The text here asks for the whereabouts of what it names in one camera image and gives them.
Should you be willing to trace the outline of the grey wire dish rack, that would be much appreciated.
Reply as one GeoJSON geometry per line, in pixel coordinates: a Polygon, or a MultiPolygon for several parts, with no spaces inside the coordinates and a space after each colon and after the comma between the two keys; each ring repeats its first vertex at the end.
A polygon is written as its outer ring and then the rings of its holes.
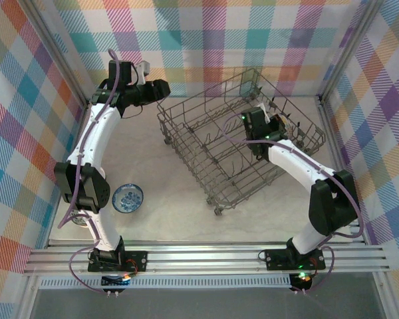
{"type": "Polygon", "coordinates": [[[216,215],[235,208],[284,173],[265,159],[257,160],[244,144],[240,112],[262,102],[268,115],[288,117],[295,127],[292,141],[309,156],[326,141],[324,132],[257,72],[260,93],[248,102],[239,94],[241,72],[182,102],[165,99],[158,104],[165,144],[188,167],[216,215]]]}

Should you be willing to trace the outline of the blue and white bowl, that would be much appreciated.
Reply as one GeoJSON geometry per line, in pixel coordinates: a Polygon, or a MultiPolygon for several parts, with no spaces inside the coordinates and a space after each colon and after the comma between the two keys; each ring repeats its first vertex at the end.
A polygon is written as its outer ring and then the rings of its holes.
{"type": "Polygon", "coordinates": [[[112,196],[112,205],[119,213],[133,213],[140,208],[144,192],[133,183],[121,185],[112,196]]]}

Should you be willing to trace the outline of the teal see-through cutlery holder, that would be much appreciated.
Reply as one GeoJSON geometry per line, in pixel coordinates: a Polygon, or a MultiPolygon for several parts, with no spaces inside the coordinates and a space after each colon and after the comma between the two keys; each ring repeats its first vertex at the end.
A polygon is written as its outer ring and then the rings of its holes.
{"type": "Polygon", "coordinates": [[[242,99],[247,102],[256,99],[260,93],[258,78],[259,73],[254,68],[250,68],[241,74],[239,94],[242,99]]]}

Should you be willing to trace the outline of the small controller board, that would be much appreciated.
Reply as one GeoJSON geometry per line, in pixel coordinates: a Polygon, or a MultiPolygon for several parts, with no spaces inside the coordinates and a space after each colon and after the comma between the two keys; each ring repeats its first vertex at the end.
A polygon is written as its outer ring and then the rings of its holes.
{"type": "Polygon", "coordinates": [[[102,276],[100,284],[102,286],[128,286],[132,277],[129,274],[102,276]]]}
{"type": "Polygon", "coordinates": [[[308,290],[312,287],[313,275],[307,272],[300,272],[297,274],[289,275],[291,287],[290,289],[294,292],[301,290],[308,290]]]}

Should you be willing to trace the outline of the aluminium side rail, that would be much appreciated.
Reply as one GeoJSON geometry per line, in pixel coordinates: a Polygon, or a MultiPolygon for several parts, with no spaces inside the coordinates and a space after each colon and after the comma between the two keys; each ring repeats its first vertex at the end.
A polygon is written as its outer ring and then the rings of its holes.
{"type": "MultiPolygon", "coordinates": [[[[82,135],[82,131],[84,130],[85,123],[86,123],[86,115],[89,112],[90,112],[90,107],[87,106],[81,113],[80,122],[78,124],[77,130],[76,130],[76,134],[74,135],[74,140],[73,140],[73,143],[71,145],[71,149],[70,149],[71,151],[73,151],[75,149],[75,147],[76,147],[76,145],[77,145],[77,143],[78,143],[78,141],[80,139],[80,136],[82,135]]],[[[49,222],[49,226],[47,228],[47,236],[46,236],[46,238],[44,240],[44,243],[43,243],[43,249],[47,249],[48,246],[49,246],[49,239],[50,239],[52,230],[54,228],[53,225],[54,225],[54,223],[55,223],[55,221],[57,219],[57,215],[59,214],[59,206],[61,204],[61,199],[62,199],[62,193],[60,191],[59,192],[59,196],[57,198],[56,205],[54,207],[53,214],[51,215],[51,220],[49,222]]]]}
{"type": "MultiPolygon", "coordinates": [[[[322,103],[320,96],[315,96],[315,104],[317,107],[317,113],[319,115],[319,120],[321,122],[323,131],[326,135],[328,149],[330,153],[331,167],[335,168],[337,171],[342,169],[346,169],[346,164],[343,161],[342,154],[340,152],[340,148],[337,144],[335,130],[331,125],[331,121],[329,119],[329,114],[325,105],[322,103]]],[[[355,238],[346,238],[340,235],[334,235],[330,240],[330,243],[342,243],[342,244],[359,244],[359,245],[367,245],[366,233],[361,232],[361,235],[355,238]]]]}

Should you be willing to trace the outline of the aluminium frame post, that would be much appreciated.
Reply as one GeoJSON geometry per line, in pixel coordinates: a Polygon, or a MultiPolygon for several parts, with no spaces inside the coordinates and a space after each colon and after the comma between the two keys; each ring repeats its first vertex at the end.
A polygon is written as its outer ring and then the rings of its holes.
{"type": "Polygon", "coordinates": [[[52,60],[61,72],[71,92],[74,94],[77,102],[84,108],[88,108],[88,101],[84,96],[80,84],[77,82],[75,75],[72,73],[68,62],[61,52],[53,34],[50,32],[41,12],[37,9],[33,0],[17,0],[27,18],[33,24],[34,29],[39,35],[44,47],[48,51],[52,60]]]}
{"type": "Polygon", "coordinates": [[[352,0],[325,58],[323,79],[317,85],[317,100],[324,105],[385,0],[352,0]]]}

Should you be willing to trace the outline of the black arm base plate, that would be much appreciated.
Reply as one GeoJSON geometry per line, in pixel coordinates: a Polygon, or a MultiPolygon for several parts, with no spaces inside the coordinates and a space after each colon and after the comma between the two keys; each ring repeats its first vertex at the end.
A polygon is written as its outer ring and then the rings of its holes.
{"type": "Polygon", "coordinates": [[[147,251],[101,251],[88,255],[88,272],[145,272],[147,251]]]}
{"type": "Polygon", "coordinates": [[[326,269],[323,252],[315,249],[300,255],[295,249],[265,250],[267,270],[324,270],[326,269]]]}

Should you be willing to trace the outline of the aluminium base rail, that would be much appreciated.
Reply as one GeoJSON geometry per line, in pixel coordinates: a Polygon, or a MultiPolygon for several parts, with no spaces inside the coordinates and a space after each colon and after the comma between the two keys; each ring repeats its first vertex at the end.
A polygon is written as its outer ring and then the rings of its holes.
{"type": "Polygon", "coordinates": [[[284,249],[265,243],[132,243],[125,251],[147,251],[142,274],[264,274],[333,272],[386,272],[390,270],[385,250],[380,246],[336,243],[324,248],[324,270],[267,270],[265,250],[284,249]]]}

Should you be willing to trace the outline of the aluminium frame leg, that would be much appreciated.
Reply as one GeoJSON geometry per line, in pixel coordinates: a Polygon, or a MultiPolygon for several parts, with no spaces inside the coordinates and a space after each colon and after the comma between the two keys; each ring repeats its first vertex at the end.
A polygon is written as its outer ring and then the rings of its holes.
{"type": "Polygon", "coordinates": [[[387,319],[399,319],[394,295],[385,272],[373,272],[378,295],[387,319]]]}
{"type": "Polygon", "coordinates": [[[30,319],[39,289],[39,276],[26,276],[20,289],[21,297],[17,304],[15,319],[30,319]]]}

